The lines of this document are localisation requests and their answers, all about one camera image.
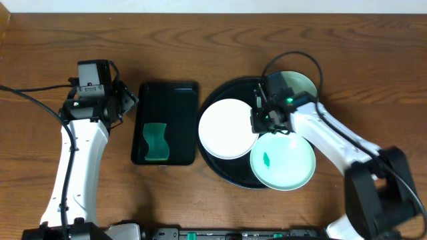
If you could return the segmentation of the green sponge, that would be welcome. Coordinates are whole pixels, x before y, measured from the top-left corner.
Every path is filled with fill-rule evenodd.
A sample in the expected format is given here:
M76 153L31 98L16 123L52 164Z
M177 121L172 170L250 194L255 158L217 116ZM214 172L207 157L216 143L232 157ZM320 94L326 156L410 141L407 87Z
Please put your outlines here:
M166 123L146 123L143 138L147 142L146 161L167 161L170 155L169 145L165 139Z

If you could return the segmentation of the white plate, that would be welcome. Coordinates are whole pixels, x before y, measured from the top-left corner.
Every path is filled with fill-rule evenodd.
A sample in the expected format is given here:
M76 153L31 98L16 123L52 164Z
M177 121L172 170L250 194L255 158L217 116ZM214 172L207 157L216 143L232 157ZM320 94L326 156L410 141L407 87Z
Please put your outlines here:
M211 104L199 120L202 147L210 155L224 160L249 153L259 137L252 131L251 110L238 99L222 99Z

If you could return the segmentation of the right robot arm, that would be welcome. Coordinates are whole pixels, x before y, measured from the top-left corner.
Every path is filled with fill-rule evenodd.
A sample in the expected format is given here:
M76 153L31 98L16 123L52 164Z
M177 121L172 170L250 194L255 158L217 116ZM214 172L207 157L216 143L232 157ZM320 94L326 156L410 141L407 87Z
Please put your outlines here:
M319 150L344 176L345 214L329 224L332 239L399 238L394 228L425 215L405 154L382 149L333 118L309 91L255 90L251 112L260 138L250 153L254 175L265 186L290 191L314 174Z

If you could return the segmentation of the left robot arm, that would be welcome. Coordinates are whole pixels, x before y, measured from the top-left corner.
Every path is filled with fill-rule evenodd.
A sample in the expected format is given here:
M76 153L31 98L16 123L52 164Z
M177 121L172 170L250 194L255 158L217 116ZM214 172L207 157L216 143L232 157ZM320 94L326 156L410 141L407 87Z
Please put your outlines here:
M137 223L97 225L99 168L110 130L138 98L117 79L72 78L71 90L55 114L62 147L55 184L40 226L23 239L141 239Z

